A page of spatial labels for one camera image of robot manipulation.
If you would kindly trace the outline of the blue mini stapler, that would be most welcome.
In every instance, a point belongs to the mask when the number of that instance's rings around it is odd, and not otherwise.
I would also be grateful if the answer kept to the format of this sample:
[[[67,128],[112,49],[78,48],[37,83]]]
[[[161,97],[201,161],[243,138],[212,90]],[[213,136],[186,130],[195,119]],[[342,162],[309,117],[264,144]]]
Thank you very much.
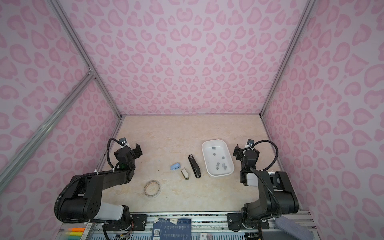
[[[176,164],[171,165],[171,171],[176,171],[176,170],[179,170],[180,168],[181,168],[180,163],[176,163]]]

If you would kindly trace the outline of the black stapler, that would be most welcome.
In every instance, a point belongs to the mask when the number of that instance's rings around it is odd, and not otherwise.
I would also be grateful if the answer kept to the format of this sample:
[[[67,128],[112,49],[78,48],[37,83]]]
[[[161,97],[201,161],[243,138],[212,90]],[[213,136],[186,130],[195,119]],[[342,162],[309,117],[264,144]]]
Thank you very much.
[[[201,174],[201,169],[199,167],[199,165],[197,164],[195,158],[193,155],[189,155],[188,156],[188,160],[190,162],[190,165],[192,167],[192,170],[194,172],[194,175],[197,179],[201,178],[202,174]]]

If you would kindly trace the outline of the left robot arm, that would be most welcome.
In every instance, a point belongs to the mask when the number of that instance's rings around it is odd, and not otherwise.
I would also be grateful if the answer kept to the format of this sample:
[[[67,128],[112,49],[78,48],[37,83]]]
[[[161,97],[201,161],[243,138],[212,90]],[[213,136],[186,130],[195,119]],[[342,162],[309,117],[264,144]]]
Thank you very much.
[[[132,149],[126,139],[110,138],[111,142],[120,145],[114,152],[117,164],[111,163],[107,156],[109,171],[94,171],[83,175],[75,175],[59,193],[54,213],[62,223],[77,224],[101,222],[120,224],[125,228],[132,224],[129,207],[124,205],[111,205],[102,202],[103,191],[112,187],[125,185],[131,182],[135,174],[136,159],[143,155],[140,145],[135,144]]]

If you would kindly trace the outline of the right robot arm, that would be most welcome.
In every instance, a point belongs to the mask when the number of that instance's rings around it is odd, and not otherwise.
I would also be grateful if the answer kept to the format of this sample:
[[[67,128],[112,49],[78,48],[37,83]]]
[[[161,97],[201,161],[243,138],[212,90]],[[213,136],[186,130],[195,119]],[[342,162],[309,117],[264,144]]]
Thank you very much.
[[[256,146],[263,143],[272,145],[275,156],[267,167],[260,170],[256,166],[260,156]],[[261,229],[270,219],[298,213],[299,200],[288,174],[283,171],[268,171],[279,157],[279,150],[274,142],[270,140],[256,142],[248,139],[244,148],[241,149],[239,146],[234,148],[233,156],[241,162],[240,183],[246,187],[258,188],[259,198],[252,203],[244,204],[239,213],[227,214],[230,230],[238,232],[242,229]]]

